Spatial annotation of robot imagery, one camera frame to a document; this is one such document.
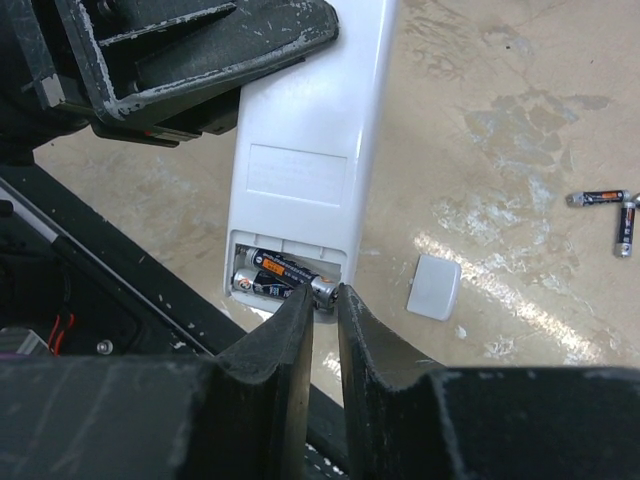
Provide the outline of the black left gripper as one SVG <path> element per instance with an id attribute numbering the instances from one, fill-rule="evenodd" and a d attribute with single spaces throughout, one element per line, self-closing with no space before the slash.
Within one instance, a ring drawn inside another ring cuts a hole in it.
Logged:
<path id="1" fill-rule="evenodd" d="M 1 145 L 85 126 L 167 147 L 220 135 L 236 125 L 238 87 L 338 36 L 326 1 L 4 1 Z"/>

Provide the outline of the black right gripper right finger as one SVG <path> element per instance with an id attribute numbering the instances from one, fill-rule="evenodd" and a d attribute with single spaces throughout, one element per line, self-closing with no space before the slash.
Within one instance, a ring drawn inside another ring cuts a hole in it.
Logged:
<path id="1" fill-rule="evenodd" d="M 445 367 L 338 299 L 353 479 L 635 479 L 639 373 Z"/>

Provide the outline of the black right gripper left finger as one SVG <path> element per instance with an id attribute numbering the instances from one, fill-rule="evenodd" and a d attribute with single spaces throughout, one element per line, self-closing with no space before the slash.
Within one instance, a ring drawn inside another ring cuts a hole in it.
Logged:
<path id="1" fill-rule="evenodd" d="M 2 477 L 302 478 L 312 303 L 297 288 L 212 358 L 3 361 Z"/>

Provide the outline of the white battery cover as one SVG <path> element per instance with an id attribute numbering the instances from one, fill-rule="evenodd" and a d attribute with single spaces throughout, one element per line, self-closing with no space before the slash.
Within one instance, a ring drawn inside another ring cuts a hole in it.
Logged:
<path id="1" fill-rule="evenodd" d="M 411 283 L 406 309 L 436 321 L 447 321 L 454 309 L 461 266 L 451 260 L 422 254 Z"/>

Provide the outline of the black AAA battery inserted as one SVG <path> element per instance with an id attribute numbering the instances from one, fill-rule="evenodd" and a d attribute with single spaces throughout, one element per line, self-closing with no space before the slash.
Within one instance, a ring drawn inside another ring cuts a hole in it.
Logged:
<path id="1" fill-rule="evenodd" d="M 249 248 L 246 251 L 246 261 L 250 266 L 270 273 L 282 281 L 291 280 L 295 283 L 311 283 L 319 276 L 318 273 L 269 250 Z"/>
<path id="2" fill-rule="evenodd" d="M 232 287 L 240 292 L 277 300 L 288 299 L 295 290 L 267 272 L 248 268 L 235 272 Z M 311 288 L 314 293 L 314 307 L 318 310 L 332 310 L 337 300 L 337 285 L 317 276 L 311 282 Z"/>

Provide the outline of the white remote control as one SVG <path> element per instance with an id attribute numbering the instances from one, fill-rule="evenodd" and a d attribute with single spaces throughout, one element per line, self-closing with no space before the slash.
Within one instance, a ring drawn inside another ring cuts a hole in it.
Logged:
<path id="1" fill-rule="evenodd" d="M 337 283 L 355 277 L 398 5 L 334 9 L 339 35 L 329 48 L 241 92 L 223 288 L 267 312 L 280 301 L 233 283 L 244 247 L 290 256 Z"/>

